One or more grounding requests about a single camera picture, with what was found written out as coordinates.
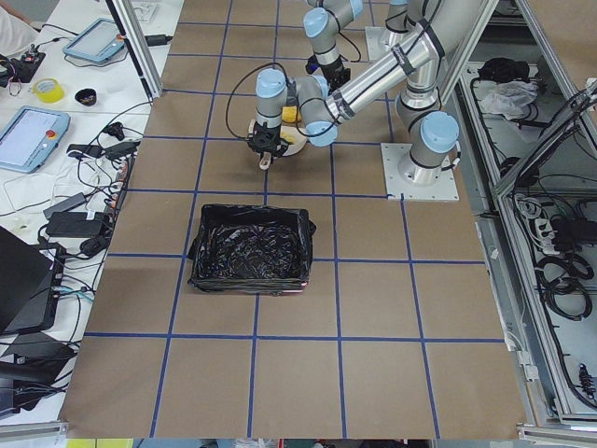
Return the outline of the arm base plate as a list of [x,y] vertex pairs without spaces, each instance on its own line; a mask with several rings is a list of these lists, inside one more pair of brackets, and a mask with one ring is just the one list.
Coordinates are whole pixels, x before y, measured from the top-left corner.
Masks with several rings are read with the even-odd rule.
[[386,27],[367,26],[365,28],[368,59],[377,61],[399,40],[399,34]]
[[423,168],[410,157],[411,144],[382,143],[386,197],[390,201],[458,202],[459,194],[448,155],[436,168]]

